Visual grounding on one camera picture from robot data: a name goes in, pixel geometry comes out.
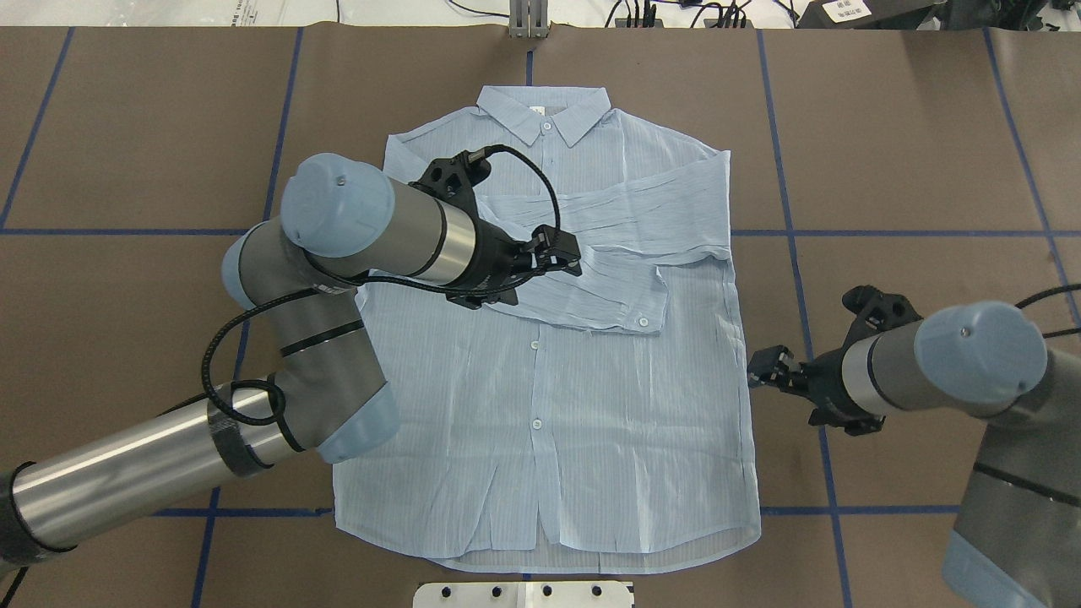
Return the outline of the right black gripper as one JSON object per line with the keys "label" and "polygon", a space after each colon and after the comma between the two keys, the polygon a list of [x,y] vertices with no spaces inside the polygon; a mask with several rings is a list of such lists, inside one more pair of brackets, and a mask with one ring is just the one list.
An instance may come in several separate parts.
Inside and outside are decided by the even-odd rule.
{"label": "right black gripper", "polygon": [[748,386],[751,389],[772,386],[777,389],[801,389],[801,396],[813,404],[808,425],[841,428],[850,437],[880,432],[883,415],[862,410],[843,383],[844,351],[827,351],[814,361],[800,364],[784,345],[755,351],[748,365]]}

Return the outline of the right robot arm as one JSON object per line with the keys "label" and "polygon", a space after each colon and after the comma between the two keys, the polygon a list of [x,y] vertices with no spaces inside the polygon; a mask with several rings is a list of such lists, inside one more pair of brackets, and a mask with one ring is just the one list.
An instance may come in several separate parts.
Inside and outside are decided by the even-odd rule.
{"label": "right robot arm", "polygon": [[923,317],[900,294],[850,290],[838,349],[756,351],[752,386],[813,404],[808,423],[857,437],[888,417],[949,409],[985,425],[942,577],[978,607],[1080,604],[1080,362],[1005,301]]}

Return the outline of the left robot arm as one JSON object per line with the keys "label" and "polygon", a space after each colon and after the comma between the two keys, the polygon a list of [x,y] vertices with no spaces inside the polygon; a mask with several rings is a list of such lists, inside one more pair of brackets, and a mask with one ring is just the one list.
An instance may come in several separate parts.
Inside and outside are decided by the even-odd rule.
{"label": "left robot arm", "polygon": [[578,238],[565,232],[547,176],[551,224],[518,239],[482,219],[475,188],[501,153],[511,149],[437,159],[410,183],[343,155],[304,160],[279,214],[221,263],[243,310],[209,340],[199,395],[3,474],[3,572],[295,453],[312,449],[335,464],[386,442],[399,419],[356,289],[401,285],[468,309],[513,307],[517,289],[543,274],[582,274]]}

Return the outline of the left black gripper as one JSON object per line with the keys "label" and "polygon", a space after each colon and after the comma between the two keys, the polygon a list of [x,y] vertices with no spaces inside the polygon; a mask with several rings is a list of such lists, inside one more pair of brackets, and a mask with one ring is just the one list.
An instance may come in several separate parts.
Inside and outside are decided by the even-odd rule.
{"label": "left black gripper", "polygon": [[530,242],[511,238],[485,220],[456,216],[456,303],[478,309],[486,303],[518,304],[513,282],[540,264],[540,274],[583,274],[578,238],[552,225],[532,232]]}

